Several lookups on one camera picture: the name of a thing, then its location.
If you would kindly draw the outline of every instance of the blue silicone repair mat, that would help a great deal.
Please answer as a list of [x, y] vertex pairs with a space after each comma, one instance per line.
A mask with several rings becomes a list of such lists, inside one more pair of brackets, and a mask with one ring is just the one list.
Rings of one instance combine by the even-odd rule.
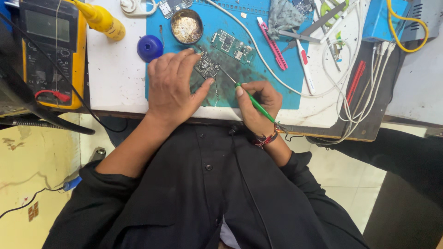
[[[269, 48], [268, 43], [263, 37], [261, 30], [258, 26], [257, 17], [262, 17], [263, 21], [268, 24], [268, 12], [270, 7], [270, 0], [240, 0], [239, 4], [235, 0], [219, 0], [216, 2], [223, 8], [231, 12], [237, 17], [251, 32], [258, 48], [264, 59], [274, 71], [274, 73], [286, 84], [295, 90], [301, 91], [303, 84], [303, 69], [300, 64], [297, 48], [291, 49], [283, 53], [283, 57], [288, 64], [288, 69], [281, 70], [278, 66], [275, 57]], [[205, 48], [214, 62], [220, 64], [232, 78], [237, 82], [251, 82], [256, 80], [268, 80], [277, 89], [278, 92], [283, 94], [283, 109], [298, 109], [300, 105], [300, 95], [290, 91], [281, 85], [264, 66], [264, 63], [260, 60], [260, 57], [256, 57], [252, 62], [252, 65], [242, 64], [234, 58], [224, 54], [220, 50], [214, 48], [211, 45], [211, 38], [218, 29], [223, 29], [235, 38], [243, 41], [244, 43], [251, 43], [251, 39], [246, 31], [231, 17], [216, 9], [214, 6], [203, 0], [194, 0], [194, 3], [190, 9], [196, 11], [203, 22], [204, 31], [203, 36], [196, 46]], [[247, 14], [246, 18], [241, 17], [241, 13]], [[312, 13], [307, 15], [305, 22], [300, 27], [300, 31], [303, 31], [309, 25], [312, 24]], [[172, 36], [170, 19], [164, 18], [162, 12], [157, 10], [153, 15], [146, 18], [146, 34], [155, 35], [161, 40], [159, 26], [163, 26], [163, 37], [165, 41], [164, 53], [178, 53], [179, 51], [187, 48], [178, 43]], [[291, 38], [281, 36], [277, 41], [277, 45], [280, 50], [283, 50]], [[302, 42], [303, 48], [308, 50], [308, 42]], [[146, 76], [146, 99], [148, 98], [148, 76]], [[216, 83], [211, 86], [211, 90], [208, 97], [203, 102], [203, 106], [214, 106], [218, 102], [217, 107], [238, 107], [237, 100], [235, 99], [235, 88], [233, 82], [222, 72], [219, 71], [215, 77]], [[190, 89], [193, 93], [204, 82], [204, 78], [195, 70], [192, 73], [190, 81]]]

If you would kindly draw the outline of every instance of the yellow wall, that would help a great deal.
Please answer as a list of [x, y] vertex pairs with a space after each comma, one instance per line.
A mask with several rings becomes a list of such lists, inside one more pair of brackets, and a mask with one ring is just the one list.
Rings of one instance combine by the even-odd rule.
[[[61, 117], [79, 123], [78, 114], [66, 113]], [[45, 187], [61, 187], [64, 179], [79, 166], [78, 133], [25, 126], [1, 130], [0, 214], [26, 204], [36, 191]], [[0, 248], [41, 248], [69, 198], [70, 191], [62, 194], [44, 191], [37, 194], [32, 203], [39, 202], [39, 214], [31, 222], [28, 220], [31, 205], [3, 216], [0, 219]]]

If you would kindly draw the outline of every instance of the black pants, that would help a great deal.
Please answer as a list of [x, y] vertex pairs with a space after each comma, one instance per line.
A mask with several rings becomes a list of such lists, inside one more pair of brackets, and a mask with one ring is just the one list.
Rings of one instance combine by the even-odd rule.
[[[113, 129], [123, 129], [124, 118], [100, 117]], [[114, 146], [121, 144], [141, 120], [127, 119], [128, 128], [121, 133], [106, 130]], [[345, 140], [329, 148], [392, 172], [421, 194], [443, 208], [443, 140], [421, 138], [405, 132], [381, 128], [377, 139], [371, 143]]]

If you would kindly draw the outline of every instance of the green circuit board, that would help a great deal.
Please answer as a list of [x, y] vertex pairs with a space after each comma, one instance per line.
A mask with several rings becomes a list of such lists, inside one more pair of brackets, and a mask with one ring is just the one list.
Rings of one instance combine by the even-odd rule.
[[222, 29], [214, 33], [211, 44], [243, 64], [252, 64], [252, 61], [254, 61], [257, 56], [257, 50], [255, 48], [246, 45]]

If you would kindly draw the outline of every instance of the hand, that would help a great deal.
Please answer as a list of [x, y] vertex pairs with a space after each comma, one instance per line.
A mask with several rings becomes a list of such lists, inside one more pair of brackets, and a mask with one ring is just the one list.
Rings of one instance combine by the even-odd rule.
[[145, 119], [172, 132], [197, 111], [215, 82], [209, 78], [194, 94], [190, 93], [189, 80], [200, 58], [201, 54], [190, 48], [178, 54], [164, 54], [149, 63], [149, 110]]
[[254, 108], [246, 91], [253, 95], [273, 118], [276, 118], [278, 111], [280, 111], [283, 96], [268, 81], [244, 83], [241, 87], [238, 86], [235, 91], [243, 121], [249, 130], [257, 136], [268, 137], [272, 135], [275, 130], [274, 124]]

